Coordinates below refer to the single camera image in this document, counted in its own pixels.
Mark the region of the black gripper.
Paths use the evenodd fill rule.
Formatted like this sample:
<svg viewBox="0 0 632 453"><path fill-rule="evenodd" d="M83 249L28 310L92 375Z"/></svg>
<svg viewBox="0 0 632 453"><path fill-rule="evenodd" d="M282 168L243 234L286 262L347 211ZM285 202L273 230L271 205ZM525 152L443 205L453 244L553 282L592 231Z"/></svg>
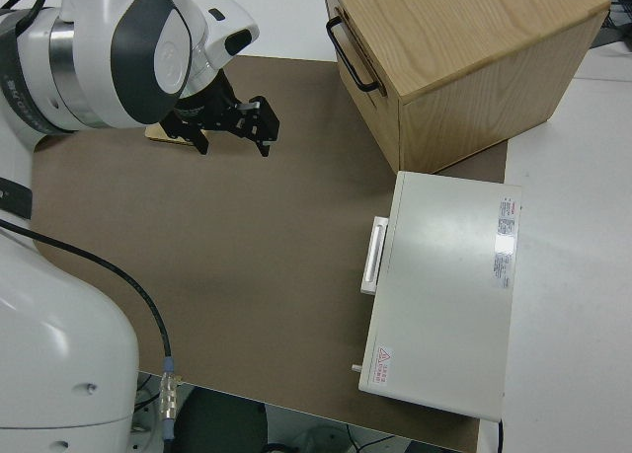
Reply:
<svg viewBox="0 0 632 453"><path fill-rule="evenodd" d="M162 129L169 139L182 140L193 145L201 155L206 155L208 140L192 124L211 129L224 113L224 130L254 142L263 157L269 156L278 137L277 115L263 96L240 103L224 72L218 72L201 91L177 100L175 107L162 119Z"/></svg>

